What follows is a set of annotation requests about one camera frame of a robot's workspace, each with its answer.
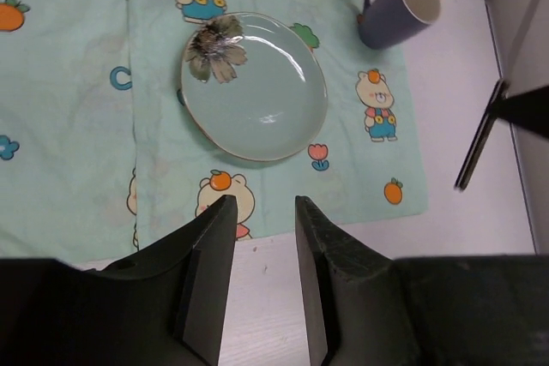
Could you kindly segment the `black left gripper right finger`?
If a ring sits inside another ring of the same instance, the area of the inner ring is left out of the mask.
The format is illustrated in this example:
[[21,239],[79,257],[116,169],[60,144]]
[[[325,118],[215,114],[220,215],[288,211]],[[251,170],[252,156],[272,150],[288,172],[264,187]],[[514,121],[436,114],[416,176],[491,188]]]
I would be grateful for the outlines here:
[[295,200],[313,365],[545,365],[544,255],[392,260]]

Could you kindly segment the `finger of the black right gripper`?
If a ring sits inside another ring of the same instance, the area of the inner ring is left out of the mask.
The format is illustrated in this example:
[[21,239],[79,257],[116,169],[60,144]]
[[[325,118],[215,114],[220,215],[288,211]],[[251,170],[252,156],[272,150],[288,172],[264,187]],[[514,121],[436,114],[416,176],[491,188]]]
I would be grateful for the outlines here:
[[548,86],[498,98],[488,106],[488,113],[499,120],[548,138]]

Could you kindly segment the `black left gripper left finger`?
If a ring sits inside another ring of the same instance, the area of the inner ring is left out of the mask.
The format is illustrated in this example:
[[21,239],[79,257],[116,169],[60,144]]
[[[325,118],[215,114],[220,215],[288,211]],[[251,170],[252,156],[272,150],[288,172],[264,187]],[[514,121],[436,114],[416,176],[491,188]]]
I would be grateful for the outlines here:
[[216,365],[236,226],[236,200],[224,195],[101,270],[2,260],[2,364]]

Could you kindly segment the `steel table knife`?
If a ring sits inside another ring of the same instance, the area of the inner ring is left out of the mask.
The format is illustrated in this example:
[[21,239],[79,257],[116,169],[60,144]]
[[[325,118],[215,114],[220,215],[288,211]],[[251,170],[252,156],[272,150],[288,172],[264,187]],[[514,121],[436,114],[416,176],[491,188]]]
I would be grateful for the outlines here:
[[455,189],[464,191],[467,188],[474,173],[474,169],[478,164],[480,155],[486,145],[486,140],[491,133],[493,124],[496,120],[495,116],[491,114],[491,108],[504,97],[508,88],[509,83],[505,79],[499,79],[496,82],[457,179],[455,180]]

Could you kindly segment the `purple ceramic mug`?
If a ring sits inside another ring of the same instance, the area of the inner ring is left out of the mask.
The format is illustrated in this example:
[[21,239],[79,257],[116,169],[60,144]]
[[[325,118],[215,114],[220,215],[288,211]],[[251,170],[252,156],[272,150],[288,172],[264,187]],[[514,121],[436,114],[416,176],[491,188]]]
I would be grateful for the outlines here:
[[441,11],[441,0],[364,0],[359,37],[372,50],[385,50],[434,24]]

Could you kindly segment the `green cartoon print cloth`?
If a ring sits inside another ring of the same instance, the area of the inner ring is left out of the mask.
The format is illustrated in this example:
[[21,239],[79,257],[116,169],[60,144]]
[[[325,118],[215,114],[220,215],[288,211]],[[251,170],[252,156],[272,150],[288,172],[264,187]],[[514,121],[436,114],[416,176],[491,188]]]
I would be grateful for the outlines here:
[[371,51],[359,0],[212,0],[269,15],[319,62],[329,106],[301,153],[250,162],[221,151],[178,102],[194,26],[174,0],[1,0],[1,253],[70,262],[127,255],[233,195],[237,237],[293,228],[309,196],[338,224],[423,213],[428,194],[399,49]]

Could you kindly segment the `green floral plate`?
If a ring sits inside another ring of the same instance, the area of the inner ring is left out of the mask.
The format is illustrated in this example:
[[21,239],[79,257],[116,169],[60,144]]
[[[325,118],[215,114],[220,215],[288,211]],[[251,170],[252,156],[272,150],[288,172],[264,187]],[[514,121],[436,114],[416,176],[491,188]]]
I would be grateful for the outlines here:
[[279,161],[304,150],[329,107],[325,77],[288,26],[233,12],[198,26],[180,70],[183,102],[196,126],[240,159]]

